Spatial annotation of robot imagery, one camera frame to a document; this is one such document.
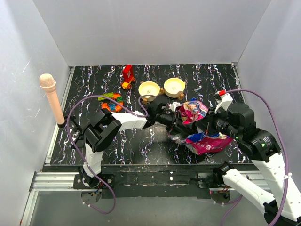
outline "snack bag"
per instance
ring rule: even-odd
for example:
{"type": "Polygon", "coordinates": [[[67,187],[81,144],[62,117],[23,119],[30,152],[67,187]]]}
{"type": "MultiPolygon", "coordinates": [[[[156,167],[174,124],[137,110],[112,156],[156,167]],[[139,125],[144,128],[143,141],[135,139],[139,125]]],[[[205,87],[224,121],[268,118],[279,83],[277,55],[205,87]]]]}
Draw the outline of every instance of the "snack bag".
{"type": "MultiPolygon", "coordinates": [[[[208,108],[203,105],[202,102],[193,99],[189,102],[185,102],[179,111],[181,112],[183,124],[187,125],[202,120],[206,116],[208,108]]],[[[188,137],[183,137],[182,134],[175,136],[169,134],[169,137],[176,143],[187,146],[197,155],[208,152],[220,152],[233,140],[221,133],[207,135],[203,131],[189,135],[188,137]]]]}
{"type": "Polygon", "coordinates": [[[198,100],[185,102],[179,109],[184,125],[203,119],[208,108],[198,100]]]}
{"type": "Polygon", "coordinates": [[[222,134],[206,135],[204,132],[186,138],[187,147],[197,155],[222,151],[233,139],[222,134]]]}

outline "white cable clip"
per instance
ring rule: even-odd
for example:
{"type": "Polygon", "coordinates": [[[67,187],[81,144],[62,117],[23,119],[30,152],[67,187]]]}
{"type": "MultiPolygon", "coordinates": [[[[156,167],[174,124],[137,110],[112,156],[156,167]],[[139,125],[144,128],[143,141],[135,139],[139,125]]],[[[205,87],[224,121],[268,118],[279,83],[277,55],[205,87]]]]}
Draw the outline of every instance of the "white cable clip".
{"type": "Polygon", "coordinates": [[[288,173],[288,175],[284,175],[284,180],[289,179],[292,175],[293,175],[292,173],[288,173]]]}

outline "green toy piece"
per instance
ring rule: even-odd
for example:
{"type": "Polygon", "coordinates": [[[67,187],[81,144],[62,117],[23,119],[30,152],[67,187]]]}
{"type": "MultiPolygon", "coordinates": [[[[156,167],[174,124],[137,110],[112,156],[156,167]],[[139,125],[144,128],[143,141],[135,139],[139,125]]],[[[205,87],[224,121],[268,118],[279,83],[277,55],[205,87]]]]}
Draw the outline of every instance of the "green toy piece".
{"type": "MultiPolygon", "coordinates": [[[[114,93],[105,93],[105,94],[102,94],[102,96],[113,99],[114,98],[114,93]]],[[[98,99],[98,101],[105,100],[105,98],[103,98],[103,97],[98,97],[97,99],[98,99]]]]}
{"type": "Polygon", "coordinates": [[[122,102],[122,97],[117,97],[116,100],[117,102],[122,102]]]}

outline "orange toy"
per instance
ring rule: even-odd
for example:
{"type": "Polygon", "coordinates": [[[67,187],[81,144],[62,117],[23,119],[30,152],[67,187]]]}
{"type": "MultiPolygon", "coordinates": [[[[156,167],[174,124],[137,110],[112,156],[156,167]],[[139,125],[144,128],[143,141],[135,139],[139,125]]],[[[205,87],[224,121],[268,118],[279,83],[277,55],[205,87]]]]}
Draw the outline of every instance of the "orange toy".
{"type": "MultiPolygon", "coordinates": [[[[114,93],[114,100],[117,100],[118,103],[120,103],[123,106],[122,97],[118,93],[114,93]]],[[[108,105],[107,103],[102,104],[102,109],[108,109],[110,112],[120,112],[122,110],[122,107],[115,104],[108,105]]]]}

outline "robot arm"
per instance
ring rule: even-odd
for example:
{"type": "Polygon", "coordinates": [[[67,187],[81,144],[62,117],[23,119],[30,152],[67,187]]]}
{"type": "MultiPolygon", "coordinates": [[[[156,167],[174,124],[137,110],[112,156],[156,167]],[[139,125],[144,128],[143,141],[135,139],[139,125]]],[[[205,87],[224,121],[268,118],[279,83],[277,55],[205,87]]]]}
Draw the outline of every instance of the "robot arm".
{"type": "MultiPolygon", "coordinates": [[[[221,132],[235,139],[241,151],[248,155],[262,173],[273,195],[252,184],[235,169],[227,169],[223,165],[215,170],[220,174],[216,178],[250,200],[264,213],[269,223],[276,215],[284,193],[285,163],[280,147],[272,134],[256,127],[254,112],[248,105],[243,103],[229,105],[229,97],[220,92],[215,98],[220,101],[218,107],[222,105],[224,99],[224,106],[210,109],[205,120],[196,122],[197,127],[203,131],[206,129],[208,134],[221,132]]],[[[291,177],[288,184],[282,217],[276,225],[291,226],[301,222],[301,193],[291,177]]]]}
{"type": "MultiPolygon", "coordinates": [[[[214,174],[221,184],[228,185],[250,200],[265,216],[267,222],[272,221],[278,211],[284,192],[285,164],[280,147],[275,138],[267,131],[256,128],[254,112],[243,103],[232,104],[229,94],[219,92],[215,95],[218,106],[209,109],[202,120],[183,125],[177,103],[168,104],[164,96],[158,96],[146,106],[149,116],[138,117],[129,113],[110,113],[101,110],[83,129],[86,145],[86,159],[82,172],[91,187],[95,180],[87,165],[98,174],[101,172],[103,151],[110,145],[117,132],[125,129],[144,129],[155,122],[167,125],[170,133],[190,135],[197,133],[198,128],[209,135],[221,132],[237,141],[241,151],[246,153],[266,179],[272,194],[262,190],[244,178],[232,168],[219,167],[214,174]]],[[[301,221],[301,193],[292,178],[289,186],[282,217],[278,220],[281,226],[298,225],[301,221]]]]}

